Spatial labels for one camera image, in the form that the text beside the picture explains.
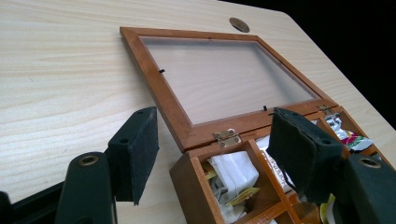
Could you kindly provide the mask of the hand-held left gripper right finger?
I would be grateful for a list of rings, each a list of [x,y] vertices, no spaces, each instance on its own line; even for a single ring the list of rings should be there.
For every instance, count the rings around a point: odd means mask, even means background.
[[[309,119],[285,108],[272,113],[267,153],[300,199],[326,203],[331,193],[329,173],[341,159],[343,145]]]

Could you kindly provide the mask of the white paper tea bag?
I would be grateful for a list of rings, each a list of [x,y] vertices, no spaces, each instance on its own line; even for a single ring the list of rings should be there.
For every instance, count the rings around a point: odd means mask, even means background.
[[[221,154],[207,160],[216,175],[209,186],[219,203],[227,203],[255,185],[259,172],[246,151]]]

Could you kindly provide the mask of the silver red green foil packet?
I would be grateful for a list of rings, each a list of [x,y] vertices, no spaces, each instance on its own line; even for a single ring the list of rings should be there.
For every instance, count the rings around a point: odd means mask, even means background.
[[[343,129],[343,121],[339,118],[338,113],[326,116],[325,121],[329,124],[338,139],[347,147],[348,151],[351,153],[360,153],[374,143],[374,141],[370,138]]]

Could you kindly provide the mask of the white packet with orange print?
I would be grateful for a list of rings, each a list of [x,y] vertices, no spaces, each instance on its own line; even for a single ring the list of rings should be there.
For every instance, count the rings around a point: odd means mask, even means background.
[[[273,174],[275,175],[276,180],[277,180],[278,184],[280,185],[280,187],[283,189],[283,191],[285,193],[290,192],[291,187],[286,182],[285,176],[283,175],[282,171],[278,167],[276,161],[267,152],[267,148],[269,147],[269,140],[270,140],[270,136],[267,135],[267,136],[257,139],[256,144],[257,144],[259,150],[264,155],[264,157],[265,157],[267,163],[269,164]]]

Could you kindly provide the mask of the yellow tea bag tag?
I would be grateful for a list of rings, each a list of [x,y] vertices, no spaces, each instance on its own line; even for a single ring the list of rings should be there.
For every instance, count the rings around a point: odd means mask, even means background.
[[[235,206],[237,204],[240,204],[248,199],[250,199],[254,194],[260,191],[260,188],[248,188],[243,190],[241,193],[239,193],[235,198],[230,200],[229,202],[226,203],[227,206]]]

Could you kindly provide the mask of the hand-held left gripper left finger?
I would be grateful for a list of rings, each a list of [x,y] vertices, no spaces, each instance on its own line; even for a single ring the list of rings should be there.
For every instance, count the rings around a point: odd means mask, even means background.
[[[134,112],[107,147],[112,192],[117,202],[139,205],[159,149],[157,108]]]

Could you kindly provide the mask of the brown wooden tea box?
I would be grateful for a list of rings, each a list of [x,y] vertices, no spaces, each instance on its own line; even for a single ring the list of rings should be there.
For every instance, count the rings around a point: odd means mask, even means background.
[[[276,107],[304,116],[342,145],[328,175],[335,224],[396,224],[396,169],[375,146],[351,153],[325,117],[361,128],[343,107],[255,35],[124,27],[156,106],[181,151],[170,175],[188,224],[322,224],[321,203],[278,184],[256,140]],[[259,172],[250,199],[219,203],[211,157],[246,151]]]

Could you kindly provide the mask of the yellow green packet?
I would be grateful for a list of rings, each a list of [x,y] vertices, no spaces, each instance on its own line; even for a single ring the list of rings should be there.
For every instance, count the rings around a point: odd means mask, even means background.
[[[320,205],[320,219],[322,224],[335,224],[335,218],[333,214],[333,206],[335,197],[331,194],[329,201]]]

